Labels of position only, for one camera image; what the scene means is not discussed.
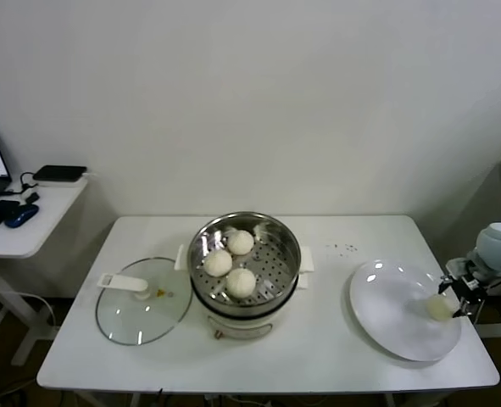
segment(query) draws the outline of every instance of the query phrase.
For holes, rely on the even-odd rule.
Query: cable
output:
[[[62,392],[60,394],[60,401],[58,403],[58,407],[62,407],[62,404],[64,404],[64,399],[65,399],[65,392]]]
[[[491,290],[492,288],[495,288],[495,287],[498,287],[501,285],[501,281],[500,282],[496,282],[495,284],[493,284],[492,286],[489,286],[488,290]]]
[[[30,184],[24,182],[24,176],[34,176],[35,174],[36,174],[35,172],[29,172],[29,171],[26,171],[26,172],[23,172],[22,174],[20,174],[20,185],[23,188],[24,188],[24,185],[30,185]],[[37,186],[37,184],[30,185],[29,188],[33,188],[33,187],[36,187],[36,186]]]
[[[232,397],[232,396],[229,396],[229,395],[226,395],[226,397],[231,400],[231,401],[236,401],[238,402],[239,404],[253,404],[253,405],[259,405],[261,407],[266,407],[266,404],[261,404],[261,403],[258,403],[257,401],[250,401],[250,400],[239,400],[239,399],[236,399],[235,397]]]
[[[327,399],[329,398],[329,396],[325,396],[322,400],[320,400],[318,403],[305,403],[304,401],[302,401],[299,397],[295,397],[295,399],[298,401],[298,403],[302,404],[302,405],[305,405],[306,407],[315,407],[316,405],[320,405],[320,404],[323,404]]]
[[[7,191],[2,191],[0,192],[0,197],[11,197],[13,195],[21,195],[23,194],[24,192],[28,191],[29,189],[32,189],[32,188],[35,188],[37,187],[39,184],[35,183],[35,184],[28,184],[27,182],[24,182],[24,176],[28,176],[28,175],[35,175],[35,172],[23,172],[22,174],[20,174],[20,191],[15,191],[13,189],[9,189]]]
[[[53,325],[58,326],[58,324],[56,322],[56,316],[54,315],[53,307],[51,307],[51,305],[43,297],[39,297],[38,295],[30,294],[30,293],[20,293],[18,291],[0,291],[0,294],[15,294],[15,295],[20,295],[22,297],[31,297],[31,298],[37,298],[37,299],[41,300],[47,306],[48,311],[50,312],[50,315],[53,318]]]
[[[2,392],[2,393],[0,393],[0,397],[7,396],[7,395],[9,395],[9,394],[11,394],[11,393],[18,392],[19,390],[22,390],[24,387],[28,387],[28,386],[30,386],[32,383],[35,383],[35,382],[36,382],[36,379],[35,379],[35,378],[32,378],[32,379],[28,380],[27,382],[25,382],[25,383],[21,384],[20,386],[18,386],[18,387],[16,387],[16,388],[14,388],[14,389],[12,389],[12,390],[8,390],[8,391],[6,391],[6,392]]]

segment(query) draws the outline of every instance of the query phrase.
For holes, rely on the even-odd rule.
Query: floor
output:
[[[69,300],[52,300],[56,317],[62,321],[67,311],[70,308]],[[501,321],[501,312],[496,308],[486,308],[482,313],[483,322]],[[37,386],[34,379],[41,363],[47,355],[50,343],[37,344],[28,360],[28,363],[23,367],[11,366],[10,360],[14,351],[18,348],[20,340],[25,335],[25,327],[11,314],[7,314],[0,326],[0,393],[19,387],[30,382],[21,392],[15,393],[11,399],[3,401],[3,406],[22,407],[28,405],[30,407],[90,407],[90,405],[78,399],[73,393],[46,390]],[[489,354],[492,356],[498,371],[501,374],[501,339],[488,339],[484,341]],[[116,396],[122,405],[129,405],[130,395],[119,394]],[[405,397],[403,394],[397,394],[396,399],[402,401]],[[321,396],[296,398],[294,396],[281,397],[243,397],[244,401],[253,401],[257,404],[265,404],[268,401],[272,402],[272,407],[293,407],[305,405],[320,405],[323,407],[332,406],[350,406],[350,407],[382,407],[386,406],[383,396],[379,394],[371,395],[348,395],[348,396],[330,396],[324,398]],[[204,406],[203,397],[201,396],[166,396],[162,395],[159,399],[152,396],[143,396],[140,407],[201,407]],[[214,407],[236,407],[254,404],[239,404],[239,402],[223,398],[216,399],[213,402]],[[496,387],[461,391],[452,394],[443,403],[444,407],[462,407],[470,405],[471,407],[501,407],[501,383]]]

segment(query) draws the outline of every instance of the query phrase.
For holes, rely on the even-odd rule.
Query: lid handle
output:
[[[103,273],[99,277],[97,286],[113,290],[129,291],[134,293],[138,299],[147,299],[150,297],[148,282],[142,278]]]

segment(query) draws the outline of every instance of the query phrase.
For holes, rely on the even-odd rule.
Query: white plate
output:
[[[433,320],[425,301],[439,281],[413,266],[375,260],[357,269],[350,301],[361,326],[381,346],[408,360],[439,360],[461,335],[461,321]]]

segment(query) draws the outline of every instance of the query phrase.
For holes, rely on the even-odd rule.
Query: steamed bun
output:
[[[235,298],[246,298],[256,288],[256,277],[248,269],[235,269],[227,275],[225,288]]]
[[[203,263],[205,272],[212,277],[222,277],[231,270],[232,266],[233,261],[231,260],[230,254],[222,249],[213,250],[207,254]]]
[[[248,254],[253,248],[253,236],[247,231],[234,231],[227,238],[227,248],[237,256]]]
[[[447,321],[454,314],[453,304],[440,294],[433,294],[426,300],[427,312],[433,320]]]

